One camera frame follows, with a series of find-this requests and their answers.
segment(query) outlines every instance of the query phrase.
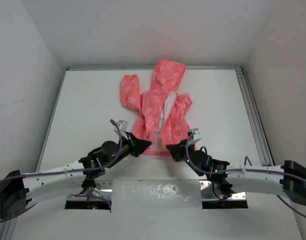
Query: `pink fabric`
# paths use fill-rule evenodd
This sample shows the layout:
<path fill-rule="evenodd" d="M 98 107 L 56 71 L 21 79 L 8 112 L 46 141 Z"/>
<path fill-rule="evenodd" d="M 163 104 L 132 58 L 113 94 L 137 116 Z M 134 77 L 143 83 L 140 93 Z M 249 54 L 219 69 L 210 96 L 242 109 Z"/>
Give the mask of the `pink fabric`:
<path fill-rule="evenodd" d="M 137 138 L 149 140 L 154 144 L 157 135 L 163 149 L 168 144 L 177 144 L 187 138 L 187 132 L 190 128 L 185 120 L 185 115 L 192 104 L 187 93 L 182 95 L 176 93 L 170 113 L 165 116 L 164 124 L 158 132 L 165 100 L 171 94 L 175 94 L 173 92 L 176 92 L 181 83 L 185 69 L 186 66 L 181 63 L 169 60 L 159 61 L 153 72 L 151 90 L 143 94 L 140 94 L 139 79 L 136 74 L 126 75 L 123 78 L 120 84 L 122 104 L 126 108 L 139 111 L 142 114 L 132 130 Z M 169 153 L 149 149 L 145 154 L 162 156 Z"/>

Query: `white wall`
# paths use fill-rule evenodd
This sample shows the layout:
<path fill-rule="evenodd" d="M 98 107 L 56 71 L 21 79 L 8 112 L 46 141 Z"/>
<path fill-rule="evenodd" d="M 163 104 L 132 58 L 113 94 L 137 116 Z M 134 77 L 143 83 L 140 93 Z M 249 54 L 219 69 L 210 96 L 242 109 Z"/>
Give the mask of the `white wall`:
<path fill-rule="evenodd" d="M 274 160 L 306 167 L 306 0 L 277 1 L 246 71 Z"/>
<path fill-rule="evenodd" d="M 22 0 L 58 62 L 243 65 L 275 0 Z"/>
<path fill-rule="evenodd" d="M 35 170 L 62 74 L 22 3 L 0 0 L 0 179 Z"/>

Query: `purple cable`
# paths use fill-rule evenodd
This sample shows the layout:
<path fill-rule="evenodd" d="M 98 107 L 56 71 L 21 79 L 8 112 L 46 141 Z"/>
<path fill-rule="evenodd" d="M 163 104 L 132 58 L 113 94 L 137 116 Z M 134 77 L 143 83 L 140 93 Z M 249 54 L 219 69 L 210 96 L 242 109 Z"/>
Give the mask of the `purple cable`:
<path fill-rule="evenodd" d="M 111 205 L 111 202 L 108 200 L 108 199 L 105 199 L 103 197 L 100 197 L 100 196 L 86 196 L 86 195 L 79 195 L 79 194 L 71 194 L 71 196 L 75 196 L 75 197 L 80 197 L 80 198 L 88 198 L 88 199 L 100 199 L 100 200 L 103 200 L 105 201 L 107 204 L 108 204 L 108 207 L 109 207 L 109 211 L 111 211 L 111 208 L 112 208 L 112 205 Z"/>
<path fill-rule="evenodd" d="M 111 119 L 110 122 L 111 122 L 111 124 L 113 124 L 117 128 L 117 132 L 118 132 L 118 136 L 119 136 L 119 148 L 118 148 L 117 153 L 114 156 L 114 159 L 112 161 L 110 161 L 108 164 L 100 166 L 100 167 L 72 169 L 72 170 L 67 170 L 67 173 L 102 170 L 104 168 L 107 168 L 107 167 L 111 166 L 113 163 L 115 163 L 117 161 L 118 156 L 120 155 L 120 153 L 122 151 L 122 133 L 121 133 L 117 123 L 113 119 Z M 38 173 L 21 174 L 21 175 L 18 175 L 18 176 L 13 176 L 13 177 L 11 176 L 11 177 L 6 177 L 4 179 L 1 179 L 0 183 L 2 183 L 4 181 L 8 181 L 8 180 L 14 180 L 14 179 L 33 178 L 33 177 L 40 177 L 40 176 L 53 176 L 53 175 L 60 175 L 60 174 L 66 174 L 66 172 L 64 172 L 64 171 L 53 171 L 53 172 L 46 172 L 46 173 L 45 172 L 44 173 L 43 172 L 42 173 L 38 172 Z"/>
<path fill-rule="evenodd" d="M 222 174 L 222 173 L 227 173 L 227 172 L 241 172 L 243 169 L 242 168 L 234 168 L 234 169 L 228 169 L 228 170 L 221 170 L 221 171 L 216 171 L 216 172 L 209 172 L 209 171 L 204 171 L 199 169 L 195 164 L 192 163 L 190 157 L 189 157 L 189 152 L 188 152 L 188 142 L 189 140 L 193 137 L 194 133 L 191 133 L 186 141 L 186 145 L 185 145 L 185 149 L 186 149 L 186 156 L 187 159 L 189 160 L 189 164 L 192 166 L 193 169 L 195 169 L 196 171 L 199 171 L 203 174 L 207 174 L 207 175 L 214 175 L 214 174 Z M 246 161 L 248 161 L 248 163 L 250 164 L 250 166 L 252 166 L 251 161 L 249 160 L 249 158 L 247 156 L 245 156 L 245 162 L 244 165 L 246 165 Z M 281 171 L 273 171 L 273 170 L 265 170 L 265 169 L 247 169 L 247 172 L 256 172 L 256 173 L 271 173 L 271 174 L 278 174 L 278 175 L 284 175 L 284 176 L 288 176 L 294 179 L 298 179 L 300 181 L 303 181 L 306 183 L 306 179 L 300 177 L 300 176 L 296 176 L 287 172 L 281 172 Z M 290 206 L 287 202 L 285 202 L 285 200 L 283 200 L 279 195 L 276 195 L 286 206 L 288 206 L 291 210 L 293 210 L 294 212 L 296 212 L 297 214 L 299 214 L 300 216 L 306 218 L 306 215 L 301 213 L 300 211 L 294 209 L 292 206 Z"/>

